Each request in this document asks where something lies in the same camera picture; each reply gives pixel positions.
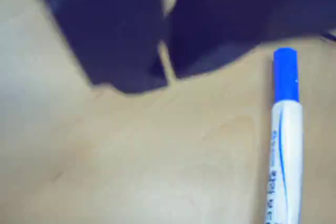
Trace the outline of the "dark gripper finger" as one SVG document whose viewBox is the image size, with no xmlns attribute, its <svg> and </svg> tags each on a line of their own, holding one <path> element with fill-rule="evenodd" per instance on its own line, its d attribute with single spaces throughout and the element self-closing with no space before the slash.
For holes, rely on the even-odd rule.
<svg viewBox="0 0 336 224">
<path fill-rule="evenodd" d="M 256 45 L 335 28 L 335 0 L 177 0 L 167 42 L 178 78 L 216 70 Z"/>
<path fill-rule="evenodd" d="M 89 80 L 137 94 L 165 87 L 161 0 L 45 0 Z"/>
</svg>

